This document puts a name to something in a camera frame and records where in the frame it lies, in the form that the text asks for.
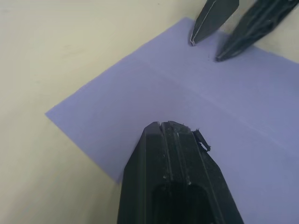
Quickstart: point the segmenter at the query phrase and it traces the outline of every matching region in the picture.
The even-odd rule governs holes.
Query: black plastic part
[[[216,56],[216,61],[235,57],[273,31],[299,0],[258,0],[242,17]]]
[[[198,133],[173,121],[144,129],[124,170],[118,224],[243,224]]]
[[[193,46],[218,30],[239,7],[239,0],[207,0],[197,20],[190,41]]]

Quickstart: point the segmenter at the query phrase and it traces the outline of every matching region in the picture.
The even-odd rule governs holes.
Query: lavender paper
[[[153,121],[200,128],[245,223],[297,223],[299,65],[252,47],[213,61],[221,33],[188,44],[183,19],[46,115],[118,180]]]

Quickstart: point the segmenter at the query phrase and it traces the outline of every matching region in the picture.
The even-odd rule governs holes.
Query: paper sheet
[[[118,180],[143,128],[199,128],[245,223],[297,223],[299,65],[252,47],[215,63],[221,33],[188,44],[183,19],[46,115]]]

